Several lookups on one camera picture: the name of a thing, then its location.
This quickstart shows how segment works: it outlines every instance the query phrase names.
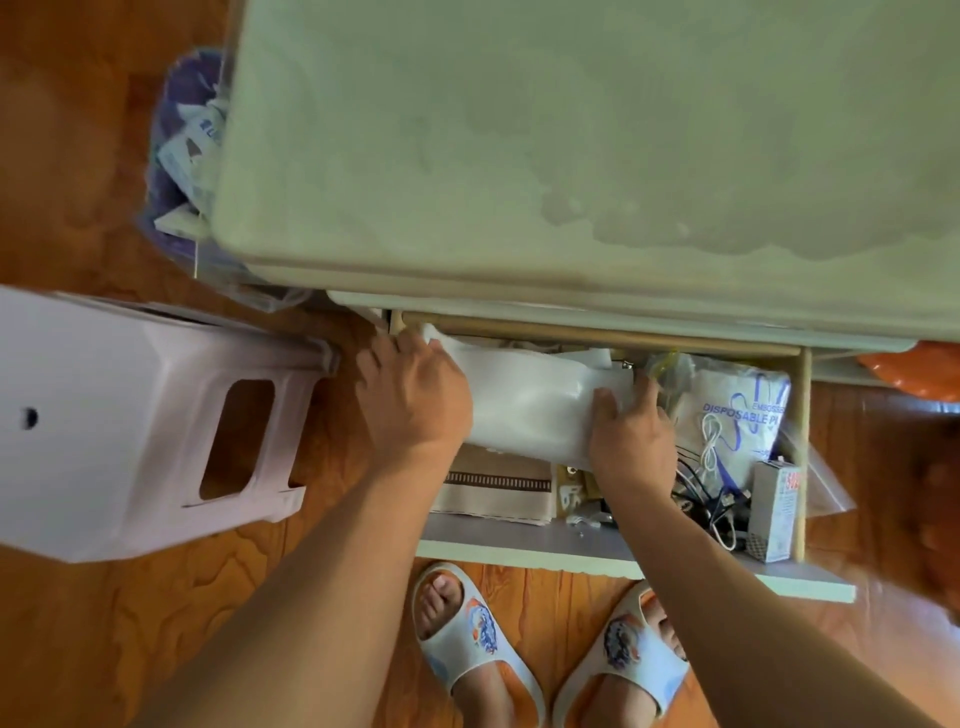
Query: white plastic stool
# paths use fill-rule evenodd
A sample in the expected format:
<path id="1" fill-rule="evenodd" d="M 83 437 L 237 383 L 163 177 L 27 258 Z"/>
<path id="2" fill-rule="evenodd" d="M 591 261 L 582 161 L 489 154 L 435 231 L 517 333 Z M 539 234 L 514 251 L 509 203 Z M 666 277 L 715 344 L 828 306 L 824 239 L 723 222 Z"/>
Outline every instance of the white plastic stool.
<path id="1" fill-rule="evenodd" d="M 300 509 L 304 489 L 287 478 L 313 387 L 338 363 L 325 342 L 5 287 L 0 310 L 0 542 L 99 561 Z M 253 475 L 202 500 L 228 389 L 243 379 L 275 387 Z"/>

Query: slide sandal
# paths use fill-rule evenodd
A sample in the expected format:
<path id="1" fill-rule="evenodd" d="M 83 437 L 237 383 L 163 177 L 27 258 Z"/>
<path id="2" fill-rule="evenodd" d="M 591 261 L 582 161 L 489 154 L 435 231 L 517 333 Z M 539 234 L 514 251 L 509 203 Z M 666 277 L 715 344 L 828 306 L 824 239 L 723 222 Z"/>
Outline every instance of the slide sandal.
<path id="1" fill-rule="evenodd" d="M 574 701 L 590 678 L 600 675 L 619 675 L 649 692 L 657 703 L 657 717 L 670 707 L 690 664 L 677 657 L 643 616 L 640 598 L 649 591 L 646 581 L 637 582 L 613 609 L 587 657 L 560 688 L 553 705 L 554 728 L 566 728 Z"/>
<path id="2" fill-rule="evenodd" d="M 507 642 L 486 600 L 462 569 L 447 562 L 430 565 L 420 575 L 411 594 L 411 614 L 416 613 L 420 589 L 438 573 L 460 581 L 464 589 L 464 601 L 457 614 L 437 634 L 426 640 L 417 637 L 430 669 L 444 684 L 446 691 L 450 692 L 454 683 L 470 670 L 497 662 L 507 690 L 514 699 L 516 725 L 519 728 L 539 728 L 544 725 L 546 706 L 537 678 Z"/>

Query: drawer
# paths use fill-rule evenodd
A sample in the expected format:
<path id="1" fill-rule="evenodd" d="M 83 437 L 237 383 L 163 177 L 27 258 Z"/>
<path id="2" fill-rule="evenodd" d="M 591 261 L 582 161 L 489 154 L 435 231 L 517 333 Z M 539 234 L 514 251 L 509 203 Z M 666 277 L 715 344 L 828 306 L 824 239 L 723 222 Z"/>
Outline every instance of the drawer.
<path id="1" fill-rule="evenodd" d="M 397 333 L 412 324 L 426 323 L 434 324 L 443 333 L 451 335 L 610 347 L 627 358 L 632 352 L 699 353 L 787 372 L 791 379 L 791 394 L 784 421 L 797 433 L 797 442 L 785 443 L 783 449 L 805 471 L 810 429 L 812 364 L 809 348 L 396 310 L 391 320 L 391 331 Z M 803 477 L 793 553 L 789 561 L 761 564 L 745 554 L 734 554 L 734 558 L 780 595 L 852 602 L 856 596 L 854 585 L 804 560 L 806 493 L 806 478 Z M 433 513 L 423 531 L 417 555 L 631 579 L 643 576 L 618 531 L 611 528 L 574 528 L 565 522 L 532 526 Z"/>

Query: clear plastic bag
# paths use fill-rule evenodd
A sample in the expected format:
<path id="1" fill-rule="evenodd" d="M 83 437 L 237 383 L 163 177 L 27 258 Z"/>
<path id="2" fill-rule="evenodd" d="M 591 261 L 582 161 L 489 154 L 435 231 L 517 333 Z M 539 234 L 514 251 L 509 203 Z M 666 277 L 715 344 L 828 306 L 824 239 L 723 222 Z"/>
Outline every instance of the clear plastic bag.
<path id="1" fill-rule="evenodd" d="M 781 436 L 792 446 L 798 445 L 799 438 L 790 424 L 780 429 Z M 840 484 L 833 469 L 827 464 L 812 445 L 806 451 L 806 517 L 833 516 L 856 508 L 847 489 Z"/>
<path id="2" fill-rule="evenodd" d="M 678 461 L 712 498 L 749 489 L 754 463 L 770 459 L 790 376 L 671 352 L 647 362 L 677 435 Z"/>

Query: right hand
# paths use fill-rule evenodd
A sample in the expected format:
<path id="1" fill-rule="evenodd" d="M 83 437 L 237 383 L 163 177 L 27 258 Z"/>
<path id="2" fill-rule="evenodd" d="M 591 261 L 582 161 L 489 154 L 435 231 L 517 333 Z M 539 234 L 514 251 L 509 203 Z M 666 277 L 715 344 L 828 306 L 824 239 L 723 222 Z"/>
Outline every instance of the right hand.
<path id="1" fill-rule="evenodd" d="M 677 477 L 673 424 L 657 407 L 660 386 L 643 372 L 636 374 L 636 401 L 618 413 L 613 392 L 593 391 L 593 431 L 589 456 L 600 490 L 640 490 L 650 497 L 670 498 Z"/>
<path id="2" fill-rule="evenodd" d="M 449 466 L 473 426 L 467 378 L 437 341 L 419 333 L 380 334 L 357 354 L 357 399 L 373 441 L 374 461 L 411 452 Z"/>

